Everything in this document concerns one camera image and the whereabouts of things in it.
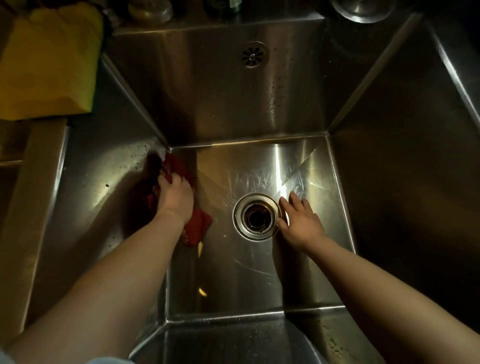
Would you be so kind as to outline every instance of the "yellow cloth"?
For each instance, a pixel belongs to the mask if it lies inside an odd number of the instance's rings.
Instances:
[[[17,18],[0,60],[0,119],[91,112],[102,37],[84,2]]]

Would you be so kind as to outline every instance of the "red rag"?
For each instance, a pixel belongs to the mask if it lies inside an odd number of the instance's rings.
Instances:
[[[193,191],[197,185],[197,180],[192,176],[183,162],[174,154],[167,153],[165,160],[162,163],[162,169],[165,172],[165,179],[172,183],[172,173],[178,174],[180,177],[185,177],[192,186]],[[147,197],[148,208],[153,215],[156,213],[157,198],[155,194],[150,194]],[[182,243],[186,246],[196,246],[205,235],[206,231],[212,224],[213,219],[205,211],[198,208],[193,209],[192,218],[187,222],[183,228],[181,236]]]

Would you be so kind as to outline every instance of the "sink drain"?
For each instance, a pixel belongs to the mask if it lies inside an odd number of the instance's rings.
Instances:
[[[264,194],[249,194],[237,202],[233,222],[237,230],[251,240],[265,240],[277,231],[281,217],[277,203]]]

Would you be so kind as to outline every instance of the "forearm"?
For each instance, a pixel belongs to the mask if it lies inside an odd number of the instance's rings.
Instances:
[[[395,356],[385,342],[392,338],[423,362],[478,362],[480,336],[407,284],[330,239],[310,244],[307,254],[384,356]]]
[[[81,363],[128,354],[183,229],[170,213],[132,235],[9,348],[17,364]]]

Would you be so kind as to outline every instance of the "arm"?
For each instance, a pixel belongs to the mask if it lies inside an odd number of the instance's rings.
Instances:
[[[127,357],[154,303],[193,192],[176,174],[163,176],[154,219],[87,271],[7,353],[17,364],[85,364],[101,356]]]
[[[305,252],[332,283],[362,331],[387,361],[478,363],[480,335],[432,300],[329,239],[307,200],[280,203],[286,240]]]

